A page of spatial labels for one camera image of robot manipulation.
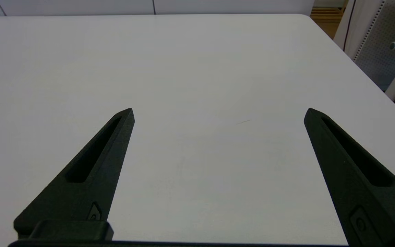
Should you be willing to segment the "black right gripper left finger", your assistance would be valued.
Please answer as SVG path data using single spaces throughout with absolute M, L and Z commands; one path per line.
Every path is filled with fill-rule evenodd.
M 115 114 L 16 217 L 18 238 L 45 220 L 106 221 L 134 123 L 131 108 Z

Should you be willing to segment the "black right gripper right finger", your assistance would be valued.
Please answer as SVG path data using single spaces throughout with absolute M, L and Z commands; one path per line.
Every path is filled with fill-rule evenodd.
M 395 246 L 395 175 L 321 111 L 304 125 L 348 245 Z

